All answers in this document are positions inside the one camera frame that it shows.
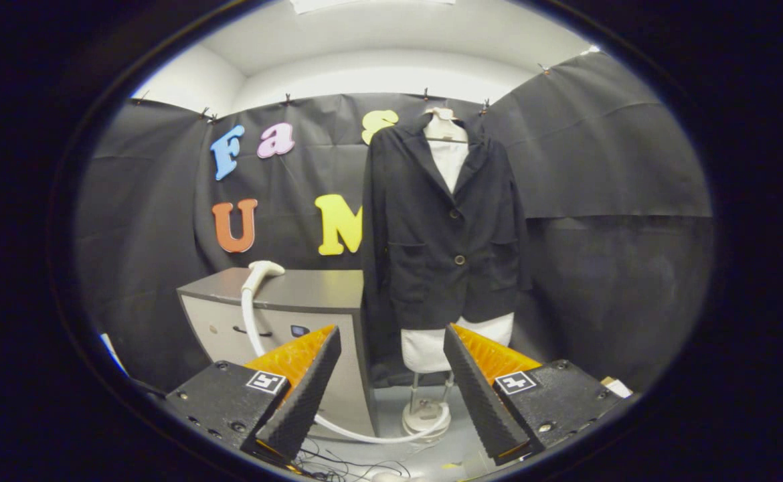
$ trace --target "jacket pocket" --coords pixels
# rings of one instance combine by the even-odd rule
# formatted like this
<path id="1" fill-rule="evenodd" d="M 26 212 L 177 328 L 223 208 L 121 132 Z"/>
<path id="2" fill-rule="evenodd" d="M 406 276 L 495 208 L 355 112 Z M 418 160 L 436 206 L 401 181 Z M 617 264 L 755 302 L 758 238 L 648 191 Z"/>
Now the jacket pocket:
<path id="1" fill-rule="evenodd" d="M 389 297 L 403 303 L 424 301 L 424 244 L 389 243 Z"/>
<path id="2" fill-rule="evenodd" d="M 490 290 L 517 286 L 519 277 L 519 244 L 511 241 L 490 241 Z"/>

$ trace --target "gray cabinet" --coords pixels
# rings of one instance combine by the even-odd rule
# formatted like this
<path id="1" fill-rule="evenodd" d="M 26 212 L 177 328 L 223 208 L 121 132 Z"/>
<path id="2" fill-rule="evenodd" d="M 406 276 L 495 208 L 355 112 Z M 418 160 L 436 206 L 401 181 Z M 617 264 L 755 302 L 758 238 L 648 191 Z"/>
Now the gray cabinet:
<path id="1" fill-rule="evenodd" d="M 230 268 L 177 289 L 187 320 L 211 361 L 246 364 L 256 357 L 245 333 L 240 306 L 240 288 L 249 272 L 248 268 Z M 254 315 L 266 351 L 296 339 L 306 330 L 338 326 L 341 356 L 319 414 L 345 429 L 375 436 L 361 288 L 358 270 L 288 270 L 260 285 Z M 309 436 L 341 438 L 319 425 L 312 427 Z"/>

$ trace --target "black backdrop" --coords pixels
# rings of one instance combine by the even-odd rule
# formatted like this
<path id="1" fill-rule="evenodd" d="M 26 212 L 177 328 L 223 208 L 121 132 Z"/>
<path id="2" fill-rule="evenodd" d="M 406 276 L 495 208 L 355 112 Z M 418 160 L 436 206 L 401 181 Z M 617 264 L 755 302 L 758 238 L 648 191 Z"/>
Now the black backdrop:
<path id="1" fill-rule="evenodd" d="M 318 253 L 320 195 L 355 213 L 373 110 L 413 118 L 452 107 L 508 147 L 529 218 L 535 290 L 523 293 L 512 347 L 568 357 L 598 378 L 644 390 L 679 349 L 703 300 L 712 252 L 709 195 L 689 140 L 645 85 L 605 54 L 538 74 L 484 116 L 481 106 L 405 94 L 348 94 L 271 104 L 207 122 L 128 102 L 80 190 L 76 259 L 86 307 L 129 374 L 171 390 L 207 360 L 175 288 L 272 259 L 293 269 L 358 269 L 358 253 Z M 261 159 L 260 135 L 293 126 L 294 147 Z M 236 168 L 216 180 L 211 144 L 245 127 Z M 254 244 L 226 252 L 211 207 L 258 201 Z M 242 235 L 240 211 L 230 214 Z M 391 325 L 369 327 L 375 382 L 400 375 Z"/>

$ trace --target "drawer handle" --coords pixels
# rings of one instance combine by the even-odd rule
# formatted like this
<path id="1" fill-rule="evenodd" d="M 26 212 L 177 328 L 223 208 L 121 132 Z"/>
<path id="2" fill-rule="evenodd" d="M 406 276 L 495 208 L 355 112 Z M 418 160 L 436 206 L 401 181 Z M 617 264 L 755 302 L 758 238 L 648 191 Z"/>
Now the drawer handle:
<path id="1" fill-rule="evenodd" d="M 234 331 L 239 331 L 240 333 L 245 333 L 245 330 L 241 330 L 240 327 L 234 327 Z M 272 336 L 272 332 L 269 333 L 258 333 L 258 336 Z"/>

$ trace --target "blue letter f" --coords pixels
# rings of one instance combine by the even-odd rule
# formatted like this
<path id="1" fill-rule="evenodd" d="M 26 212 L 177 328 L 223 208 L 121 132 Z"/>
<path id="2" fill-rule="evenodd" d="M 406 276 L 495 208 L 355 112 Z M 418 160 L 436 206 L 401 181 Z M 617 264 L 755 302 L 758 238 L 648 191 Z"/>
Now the blue letter f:
<path id="1" fill-rule="evenodd" d="M 210 150 L 216 158 L 217 181 L 221 181 L 236 167 L 236 161 L 232 159 L 240 153 L 240 141 L 236 137 L 241 137 L 245 132 L 246 129 L 242 125 L 238 125 L 210 146 Z"/>

